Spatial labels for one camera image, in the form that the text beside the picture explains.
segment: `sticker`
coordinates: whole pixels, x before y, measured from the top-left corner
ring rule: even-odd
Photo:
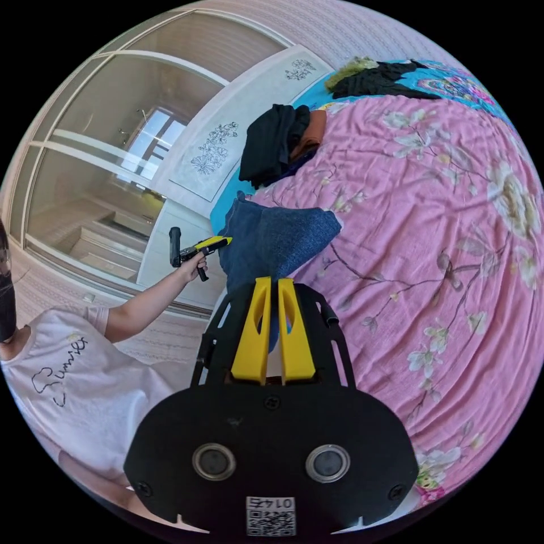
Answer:
[[[246,497],[246,529],[250,537],[296,535],[293,497]]]

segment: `white t-shirt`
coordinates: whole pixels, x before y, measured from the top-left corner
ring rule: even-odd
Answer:
[[[120,352],[104,337],[107,322],[107,308],[47,310],[29,324],[27,344],[2,370],[28,425],[56,460],[64,451],[125,485],[123,463],[138,425],[189,386],[193,366],[147,365]]]

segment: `woman's arm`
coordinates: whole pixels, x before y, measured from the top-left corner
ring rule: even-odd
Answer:
[[[110,309],[104,336],[112,343],[122,342],[151,325],[185,286],[198,276],[197,268],[207,270],[206,259],[198,253],[156,285],[137,294],[121,306]]]

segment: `black hair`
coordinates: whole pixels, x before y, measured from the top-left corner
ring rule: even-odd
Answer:
[[[7,232],[4,228],[4,224],[2,223],[2,220],[0,219],[0,252],[9,251],[10,249],[10,243],[7,239]]]

